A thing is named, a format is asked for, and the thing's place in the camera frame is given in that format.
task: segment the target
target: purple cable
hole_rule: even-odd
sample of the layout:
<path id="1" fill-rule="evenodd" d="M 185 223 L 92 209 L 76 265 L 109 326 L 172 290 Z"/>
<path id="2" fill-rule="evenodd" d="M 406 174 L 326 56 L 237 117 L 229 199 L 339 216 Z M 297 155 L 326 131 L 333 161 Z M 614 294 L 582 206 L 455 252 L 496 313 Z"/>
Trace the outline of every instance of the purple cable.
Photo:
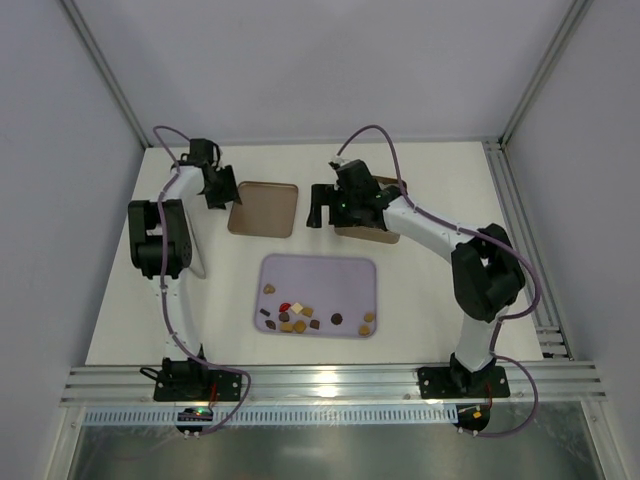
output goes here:
<path id="1" fill-rule="evenodd" d="M 540 278 L 538 277 L 538 274 L 536 273 L 535 269 L 533 268 L 533 265 L 531 265 L 531 263 L 529 263 L 529 261 L 523 257 L 519 252 L 517 252 L 516 250 L 514 250 L 513 248 L 511 248 L 509 245 L 507 245 L 506 243 L 501 242 L 500 240 L 496 240 L 495 238 L 492 238 L 488 235 L 485 235 L 484 233 L 478 232 L 476 230 L 471 230 L 468 228 L 464 228 L 464 227 L 458 227 L 458 225 L 448 222 L 432 213 L 427 212 L 426 210 L 420 208 L 418 205 L 416 205 L 410 198 L 409 198 L 409 194 L 407 193 L 407 189 L 404 187 L 404 183 L 402 181 L 402 175 L 400 174 L 400 162 L 398 161 L 398 154 L 396 152 L 396 147 L 393 144 L 393 140 L 391 140 L 391 136 L 389 135 L 389 133 L 380 125 L 376 125 L 376 124 L 372 124 L 372 125 L 367 125 L 365 127 L 362 127 L 361 129 L 359 129 L 358 131 L 356 131 L 353 135 L 351 135 L 346 142 L 344 142 L 344 144 L 342 145 L 342 147 L 340 147 L 340 149 L 338 150 L 338 156 L 340 156 L 342 154 L 342 152 L 344 152 L 344 150 L 351 144 L 351 142 L 353 142 L 353 140 L 358 137 L 360 134 L 362 134 L 363 132 L 366 132 L 367 130 L 377 130 L 378 132 L 380 132 L 385 140 L 387 141 L 387 144 L 389 145 L 389 149 L 391 150 L 391 158 L 393 159 L 393 165 L 394 168 L 396 170 L 396 178 L 398 180 L 398 187 L 400 188 L 400 193 L 402 194 L 402 197 L 404 198 L 404 200 L 407 202 L 407 205 L 409 205 L 411 208 L 413 208 L 416 212 L 418 212 L 420 215 L 422 215 L 423 217 L 426 217 L 427 219 L 431 220 L 432 222 L 437 223 L 440 226 L 443 226 L 445 228 L 448 228 L 449 230 L 453 230 L 455 232 L 461 232 L 464 233 L 466 235 L 471 235 L 473 237 L 479 238 L 485 242 L 488 243 L 492 243 L 493 245 L 497 246 L 498 248 L 501 248 L 502 250 L 506 251 L 507 253 L 509 253 L 510 255 L 512 255 L 513 257 L 515 257 L 518 262 L 520 262 L 525 269 L 527 270 L 527 272 L 529 273 L 529 276 L 531 277 L 531 280 L 533 281 L 533 285 L 534 285 L 534 295 L 533 295 L 533 299 L 531 300 L 531 305 L 529 305 L 527 308 L 525 308 L 524 310 L 522 310 L 521 312 L 518 313 L 513 313 L 510 315 L 502 315 L 501 317 L 498 317 L 497 319 L 497 323 L 496 323 L 496 327 L 493 331 L 493 335 L 491 337 L 491 342 L 489 344 L 489 352 L 491 353 L 491 355 L 493 355 L 494 358 L 497 358 L 499 360 L 504 360 L 507 362 L 510 362 L 512 364 L 514 364 L 516 367 L 518 367 L 520 370 L 522 370 L 522 372 L 525 374 L 525 376 L 527 377 L 527 379 L 529 380 L 529 382 L 531 383 L 531 388 L 533 389 L 533 408 L 531 409 L 531 413 L 529 414 L 529 416 L 527 417 L 527 419 L 520 424 L 519 426 L 512 428 L 511 430 L 507 430 L 505 432 L 500 432 L 500 433 L 477 433 L 475 434 L 475 436 L 478 437 L 484 437 L 484 438 L 503 438 L 509 435 L 513 435 L 515 433 L 520 432 L 522 429 L 524 429 L 525 427 L 527 427 L 535 418 L 537 412 L 538 412 L 538 403 L 539 403 L 539 397 L 538 397 L 538 388 L 536 386 L 536 382 L 533 379 L 533 377 L 531 376 L 531 374 L 529 373 L 529 371 L 524 367 L 524 365 L 522 365 L 520 362 L 518 362 L 517 360 L 514 360 L 513 358 L 509 358 L 509 357 L 505 357 L 502 355 L 497 355 L 495 353 L 495 347 L 496 347 L 496 342 L 498 341 L 498 335 L 500 333 L 500 329 L 502 328 L 502 322 L 504 322 L 505 320 L 513 320 L 516 318 L 522 318 L 525 317 L 526 315 L 530 314 L 531 312 L 533 312 L 536 307 L 538 306 L 538 304 L 540 303 L 540 297 L 541 297 L 541 291 L 542 291 L 542 286 L 540 284 Z M 470 430 L 466 430 L 463 429 L 465 432 L 473 434 L 474 432 L 470 431 Z"/>
<path id="2" fill-rule="evenodd" d="M 242 394 L 242 396 L 240 397 L 240 400 L 238 401 L 237 405 L 233 408 L 233 410 L 231 410 L 231 412 L 229 412 L 229 414 L 226 417 L 224 417 L 222 420 L 220 420 L 220 422 L 218 422 L 216 425 L 213 425 L 211 427 L 208 427 L 208 428 L 202 430 L 202 432 L 200 432 L 200 436 L 204 436 L 204 435 L 208 435 L 210 433 L 217 432 L 229 420 L 231 420 L 231 418 L 235 415 L 235 413 L 238 411 L 238 409 L 242 406 L 244 401 L 247 399 L 247 396 L 249 395 L 249 390 L 251 389 L 251 375 L 249 374 L 249 372 L 247 372 L 245 370 L 241 370 L 239 368 L 230 368 L 230 367 L 225 367 L 225 366 L 222 366 L 222 365 L 216 365 L 214 363 L 210 363 L 210 362 L 207 362 L 206 360 L 203 360 L 203 359 L 199 358 L 195 354 L 191 353 L 189 351 L 189 349 L 187 349 L 187 347 L 184 346 L 182 341 L 178 338 L 178 335 L 176 334 L 176 332 L 173 330 L 173 326 L 171 325 L 171 320 L 169 319 L 169 310 L 167 308 L 167 285 L 166 285 L 166 283 L 164 281 L 164 277 L 165 277 L 165 275 L 167 273 L 167 266 L 168 266 L 168 263 L 169 263 L 169 259 L 168 259 L 168 256 L 169 256 L 168 255 L 169 254 L 169 239 L 167 238 L 167 235 L 166 235 L 166 232 L 167 232 L 167 220 L 166 220 L 166 217 L 164 215 L 164 208 L 162 206 L 162 201 L 164 200 L 164 197 L 167 194 L 167 190 L 169 188 L 171 188 L 171 185 L 173 185 L 176 182 L 176 180 L 178 179 L 178 177 L 180 176 L 180 162 L 178 162 L 178 159 L 175 157 L 173 152 L 169 149 L 167 144 L 162 140 L 162 138 L 158 134 L 158 130 L 160 130 L 160 129 L 169 130 L 171 132 L 177 133 L 178 135 L 182 136 L 183 138 L 185 138 L 187 140 L 189 140 L 189 137 L 187 137 L 185 134 L 183 134 L 182 132 L 180 132 L 180 131 L 178 131 L 178 130 L 176 130 L 174 128 L 167 127 L 167 126 L 164 126 L 164 125 L 158 125 L 157 127 L 154 127 L 154 129 L 153 129 L 153 133 L 156 135 L 156 137 L 158 137 L 158 140 L 160 141 L 160 144 L 167 151 L 167 153 L 171 156 L 171 159 L 173 160 L 173 163 L 176 166 L 175 175 L 173 175 L 169 179 L 167 184 L 160 191 L 160 195 L 158 195 L 158 215 L 160 216 L 160 225 L 162 227 L 162 265 L 160 267 L 160 291 L 161 291 L 161 302 L 162 302 L 162 316 L 164 318 L 164 324 L 166 325 L 167 331 L 169 332 L 169 335 L 171 336 L 171 338 L 173 338 L 173 341 L 176 343 L 178 348 L 180 350 L 182 350 L 182 352 L 188 358 L 193 360 L 194 362 L 197 362 L 200 365 L 204 365 L 205 367 L 208 367 L 208 368 L 213 368 L 213 369 L 216 369 L 216 370 L 222 370 L 224 372 L 229 372 L 229 373 L 235 373 L 237 375 L 242 375 L 242 376 L 246 377 L 246 379 L 247 379 L 246 389 L 245 389 L 244 393 Z"/>

